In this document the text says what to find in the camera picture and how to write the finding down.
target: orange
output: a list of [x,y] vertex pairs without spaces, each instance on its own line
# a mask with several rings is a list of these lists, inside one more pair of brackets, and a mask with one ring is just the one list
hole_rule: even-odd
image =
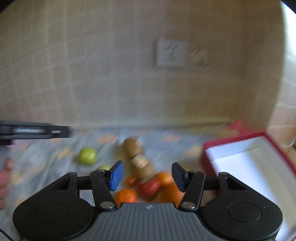
[[136,179],[135,176],[131,175],[131,176],[128,176],[127,179],[125,179],[124,183],[128,187],[132,188],[138,184],[138,180]]
[[180,192],[175,183],[167,185],[161,192],[162,202],[173,202],[176,207],[179,206],[184,193]]
[[120,206],[122,202],[137,202],[138,195],[135,190],[127,188],[119,191],[116,195],[117,206]]
[[156,177],[160,180],[160,186],[162,188],[174,182],[172,176],[167,172],[160,172]]

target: red fruit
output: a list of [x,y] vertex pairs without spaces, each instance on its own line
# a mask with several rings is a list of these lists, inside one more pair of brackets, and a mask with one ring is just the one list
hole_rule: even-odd
[[154,178],[145,183],[139,183],[137,185],[138,193],[147,201],[152,201],[156,198],[157,194],[160,191],[160,184],[161,182],[158,178]]

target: white wall socket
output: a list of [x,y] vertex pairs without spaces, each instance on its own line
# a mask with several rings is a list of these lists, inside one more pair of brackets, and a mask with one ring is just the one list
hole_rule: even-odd
[[156,41],[156,67],[185,67],[188,63],[188,42],[159,38]]

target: red box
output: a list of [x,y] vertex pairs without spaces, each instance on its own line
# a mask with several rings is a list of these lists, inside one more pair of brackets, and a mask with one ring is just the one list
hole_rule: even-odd
[[296,241],[296,168],[265,133],[218,139],[203,145],[207,175],[228,172],[276,203],[284,220],[278,241]]

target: tiled wall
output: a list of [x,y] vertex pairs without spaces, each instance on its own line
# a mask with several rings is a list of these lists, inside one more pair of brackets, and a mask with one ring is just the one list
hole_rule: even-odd
[[[87,126],[235,116],[241,0],[15,0],[0,26],[0,119]],[[159,37],[208,50],[209,70],[155,69]]]
[[243,4],[244,77],[239,117],[254,130],[266,129],[282,81],[284,28],[279,0]]
[[269,123],[269,133],[281,144],[296,137],[296,14],[282,4],[285,30],[285,56],[277,104]]

